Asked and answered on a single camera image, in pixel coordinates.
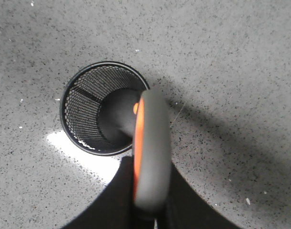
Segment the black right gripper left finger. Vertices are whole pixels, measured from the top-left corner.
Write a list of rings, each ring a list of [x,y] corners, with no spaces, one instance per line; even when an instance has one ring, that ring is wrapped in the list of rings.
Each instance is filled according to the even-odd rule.
[[[121,159],[112,181],[87,209],[64,229],[131,229],[132,228],[133,158]]]

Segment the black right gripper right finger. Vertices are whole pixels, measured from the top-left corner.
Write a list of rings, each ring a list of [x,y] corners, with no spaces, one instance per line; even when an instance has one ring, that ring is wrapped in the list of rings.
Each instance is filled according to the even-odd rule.
[[[238,226],[208,205],[171,166],[168,198],[157,218],[159,229],[237,229]]]

